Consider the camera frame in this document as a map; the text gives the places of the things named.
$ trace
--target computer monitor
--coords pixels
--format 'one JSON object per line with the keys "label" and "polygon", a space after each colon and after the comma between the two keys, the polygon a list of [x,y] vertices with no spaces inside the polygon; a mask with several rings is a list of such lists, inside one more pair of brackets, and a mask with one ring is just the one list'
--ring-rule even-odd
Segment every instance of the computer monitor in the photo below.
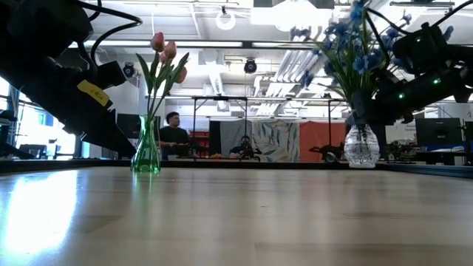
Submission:
{"label": "computer monitor", "polygon": [[415,132],[419,146],[463,144],[460,118],[418,118]]}
{"label": "computer monitor", "polygon": [[[140,115],[118,114],[117,126],[128,139],[138,139],[141,130]],[[157,140],[157,130],[160,126],[160,117],[154,117],[154,137]]]}

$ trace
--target yellow label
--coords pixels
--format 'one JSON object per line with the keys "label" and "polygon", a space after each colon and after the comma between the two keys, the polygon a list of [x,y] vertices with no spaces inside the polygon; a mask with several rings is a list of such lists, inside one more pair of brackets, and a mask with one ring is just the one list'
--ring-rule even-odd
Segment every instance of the yellow label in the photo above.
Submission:
{"label": "yellow label", "polygon": [[85,92],[88,95],[90,95],[92,98],[94,98],[94,100],[99,102],[99,104],[102,106],[105,106],[106,103],[109,102],[110,97],[105,92],[103,92],[101,88],[97,87],[96,85],[86,80],[83,80],[82,82],[80,82],[77,85],[77,88],[81,92]]}

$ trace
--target ceiling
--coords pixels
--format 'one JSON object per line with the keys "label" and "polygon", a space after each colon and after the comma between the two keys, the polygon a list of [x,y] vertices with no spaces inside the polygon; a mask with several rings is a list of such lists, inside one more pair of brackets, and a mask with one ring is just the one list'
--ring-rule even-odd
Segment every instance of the ceiling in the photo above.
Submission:
{"label": "ceiling", "polygon": [[[228,41],[289,41],[289,33],[278,30],[271,24],[255,24],[254,19],[262,20],[263,15],[253,12],[252,0],[235,0],[235,1],[220,1],[220,0],[205,0],[195,1],[193,3],[183,1],[138,1],[138,0],[108,0],[103,1],[104,7],[114,10],[119,10],[125,13],[138,16],[143,20],[143,24],[129,30],[124,30],[115,33],[109,37],[110,40],[133,41],[133,40],[149,40],[153,33],[163,32],[166,39],[171,40],[228,40]],[[233,13],[236,18],[236,24],[231,30],[222,30],[217,26],[216,17],[222,12],[221,6],[225,5],[229,13]],[[409,31],[414,31],[421,28],[422,23],[428,21],[433,23],[442,17],[443,13],[447,11],[446,8],[425,8],[425,7],[391,7],[388,0],[376,1],[372,5],[373,9],[386,15],[387,18],[397,21],[404,10],[411,13],[414,17],[411,25],[407,28]],[[344,17],[347,15],[346,7],[339,7],[333,13],[333,16]],[[441,26],[445,30],[449,25],[455,27],[455,31],[450,39],[453,44],[471,44],[469,34],[470,14],[472,10],[463,10],[459,16],[453,16]],[[320,18],[322,22],[317,21],[319,25],[328,25],[327,12],[320,12],[314,14],[314,19]],[[223,16],[223,23],[227,22],[227,17]],[[377,27],[384,28],[386,24],[378,18],[373,18]],[[107,30],[113,27],[125,24],[128,21],[101,14],[96,20],[92,22],[95,34],[92,40],[95,40],[99,35],[102,35]],[[183,84],[176,85],[172,92],[176,95],[195,94],[201,95],[205,92],[204,87],[210,84],[209,74],[213,69],[206,68],[199,64],[199,52],[203,49],[179,50],[179,54],[190,52],[190,61],[188,62],[188,78]],[[255,78],[257,75],[274,75],[281,65],[283,58],[287,54],[285,50],[244,50],[244,49],[219,49],[218,52],[223,54],[223,62],[225,68],[220,75],[224,88],[228,87],[229,93],[232,95],[247,95],[253,94],[255,91]],[[153,50],[148,47],[101,47],[98,51],[100,61],[117,60],[119,62],[135,62],[136,55],[139,53],[151,61]],[[256,74],[248,75],[243,72],[243,66],[247,58],[255,58],[258,65]],[[323,71],[318,72],[317,75],[323,76]],[[310,86],[313,93],[299,94],[299,97],[319,97],[325,93],[324,87],[317,86],[315,80]],[[297,94],[300,91],[292,88],[287,92]],[[184,100],[170,100],[168,103],[172,104],[191,104]]]}

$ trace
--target clear glass vase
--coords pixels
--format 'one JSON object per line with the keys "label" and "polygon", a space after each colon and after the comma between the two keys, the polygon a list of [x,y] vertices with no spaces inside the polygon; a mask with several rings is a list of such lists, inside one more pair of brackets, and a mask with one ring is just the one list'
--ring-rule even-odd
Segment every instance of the clear glass vase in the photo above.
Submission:
{"label": "clear glass vase", "polygon": [[136,154],[132,158],[131,170],[136,172],[154,172],[161,169],[161,153],[158,140],[154,137],[154,119],[148,115],[140,116],[141,131]]}
{"label": "clear glass vase", "polygon": [[351,168],[375,168],[379,144],[369,125],[352,126],[345,137],[344,156]]}

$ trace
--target person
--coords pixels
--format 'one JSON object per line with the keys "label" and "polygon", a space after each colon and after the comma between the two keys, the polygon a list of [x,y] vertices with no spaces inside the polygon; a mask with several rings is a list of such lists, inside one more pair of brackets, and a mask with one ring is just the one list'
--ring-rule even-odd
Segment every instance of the person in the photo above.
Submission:
{"label": "person", "polygon": [[242,140],[239,146],[233,147],[230,150],[230,158],[232,159],[243,158],[245,156],[245,150],[253,151],[253,148],[251,147],[251,144],[250,144],[250,137],[246,135],[242,137]]}
{"label": "person", "polygon": [[169,155],[188,156],[189,136],[185,129],[181,129],[179,113],[170,112],[166,115],[169,126],[160,129],[160,145],[163,151],[163,160]]}

